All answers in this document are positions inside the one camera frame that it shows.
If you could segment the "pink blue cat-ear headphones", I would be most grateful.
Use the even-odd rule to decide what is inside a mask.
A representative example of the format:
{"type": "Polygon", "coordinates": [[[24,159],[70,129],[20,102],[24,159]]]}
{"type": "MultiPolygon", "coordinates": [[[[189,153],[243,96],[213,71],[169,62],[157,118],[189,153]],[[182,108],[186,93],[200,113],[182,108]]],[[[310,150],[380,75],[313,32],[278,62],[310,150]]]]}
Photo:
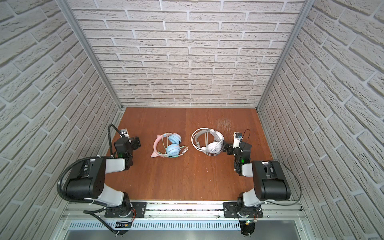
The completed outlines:
{"type": "Polygon", "coordinates": [[[182,137],[176,133],[164,133],[157,135],[156,140],[153,144],[153,152],[151,158],[162,157],[162,158],[177,158],[185,154],[188,150],[186,146],[181,146],[182,137]],[[158,143],[162,142],[165,148],[165,153],[158,151],[158,143]]]}

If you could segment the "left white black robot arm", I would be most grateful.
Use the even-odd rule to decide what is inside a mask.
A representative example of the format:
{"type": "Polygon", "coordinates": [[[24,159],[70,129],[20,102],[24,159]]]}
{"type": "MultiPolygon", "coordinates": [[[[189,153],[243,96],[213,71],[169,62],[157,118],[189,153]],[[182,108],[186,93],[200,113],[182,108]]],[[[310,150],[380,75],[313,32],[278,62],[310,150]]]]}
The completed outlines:
{"type": "Polygon", "coordinates": [[[105,183],[107,174],[124,172],[133,165],[133,151],[141,147],[139,137],[121,137],[114,143],[117,157],[88,157],[71,164],[59,178],[60,196],[73,203],[99,205],[106,216],[135,217],[129,195],[105,183]]]}

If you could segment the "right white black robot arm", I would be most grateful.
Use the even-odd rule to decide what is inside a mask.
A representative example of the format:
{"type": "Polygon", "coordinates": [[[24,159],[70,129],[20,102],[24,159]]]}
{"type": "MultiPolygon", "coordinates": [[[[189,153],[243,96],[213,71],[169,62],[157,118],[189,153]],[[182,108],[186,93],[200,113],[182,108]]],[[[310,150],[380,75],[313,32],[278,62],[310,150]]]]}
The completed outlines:
{"type": "Polygon", "coordinates": [[[247,218],[259,213],[257,207],[267,201],[285,201],[291,197],[291,190],[281,164],[278,161],[252,161],[248,143],[224,144],[223,152],[234,156],[235,172],[253,179],[253,188],[242,193],[236,203],[239,217],[247,218]]]}

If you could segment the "white over-ear headphones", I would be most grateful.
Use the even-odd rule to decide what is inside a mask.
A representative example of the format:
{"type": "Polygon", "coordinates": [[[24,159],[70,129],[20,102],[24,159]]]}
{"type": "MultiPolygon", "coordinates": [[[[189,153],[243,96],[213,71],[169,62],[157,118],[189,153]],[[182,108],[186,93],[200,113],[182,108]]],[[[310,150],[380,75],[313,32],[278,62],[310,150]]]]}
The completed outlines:
{"type": "Polygon", "coordinates": [[[199,128],[191,136],[193,147],[210,157],[217,156],[223,151],[224,141],[222,133],[210,128],[199,128]]]}

